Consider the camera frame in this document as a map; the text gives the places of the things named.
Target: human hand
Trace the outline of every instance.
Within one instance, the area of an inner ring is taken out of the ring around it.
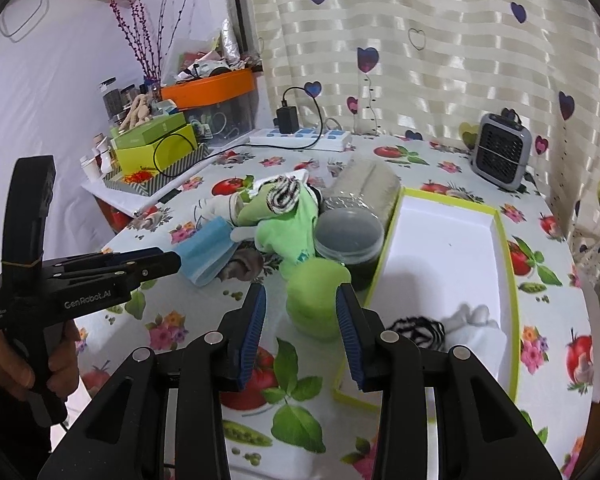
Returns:
[[[64,337],[49,357],[52,376],[46,386],[61,399],[71,395],[78,387],[78,357],[75,342],[80,333],[71,320],[64,325]],[[11,348],[0,330],[0,386],[18,400],[25,400],[26,392],[36,378],[31,367]]]

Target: floral tablecloth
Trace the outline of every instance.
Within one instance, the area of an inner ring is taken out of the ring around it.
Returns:
[[[590,327],[568,246],[530,174],[517,192],[504,192],[472,172],[464,150],[389,136],[354,137],[343,153],[237,148],[192,177],[168,203],[134,220],[104,250],[172,250],[195,236],[196,208],[212,195],[299,168],[310,172],[310,184],[326,187],[353,154],[386,160],[404,186],[485,203],[506,217],[520,314],[515,402],[568,478],[589,416]],[[267,317],[254,387],[245,396],[223,400],[227,428],[238,429],[238,439],[227,440],[233,478],[370,478],[378,415],[333,399],[331,389],[344,359],[342,344],[317,342],[291,325],[279,262],[243,242],[234,260],[203,288],[180,274],[168,276],[143,284],[127,304],[77,320],[82,379],[94,394],[135,348],[168,351],[214,330],[226,311],[241,304],[250,281],[258,281],[267,290]],[[272,366],[277,357],[292,364],[279,371],[280,377]],[[274,394],[278,390],[266,390],[289,381],[298,381],[298,387],[285,399]],[[168,435],[167,461],[174,459],[173,447]],[[434,459],[435,453],[430,457],[432,478]]]

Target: gray heater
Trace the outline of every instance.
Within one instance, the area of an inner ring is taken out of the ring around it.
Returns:
[[[531,133],[522,124],[486,114],[480,121],[471,167],[496,186],[515,191],[525,174],[531,143]]]

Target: sheer curtain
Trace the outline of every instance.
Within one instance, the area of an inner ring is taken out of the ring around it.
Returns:
[[[515,108],[536,183],[600,296],[600,18],[587,0],[252,2],[273,109],[301,86],[357,134],[461,146],[484,113]]]

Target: orange lid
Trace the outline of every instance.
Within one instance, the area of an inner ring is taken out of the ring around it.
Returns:
[[[167,86],[162,98],[171,99],[180,110],[209,106],[246,94],[255,88],[253,74],[248,68]]]

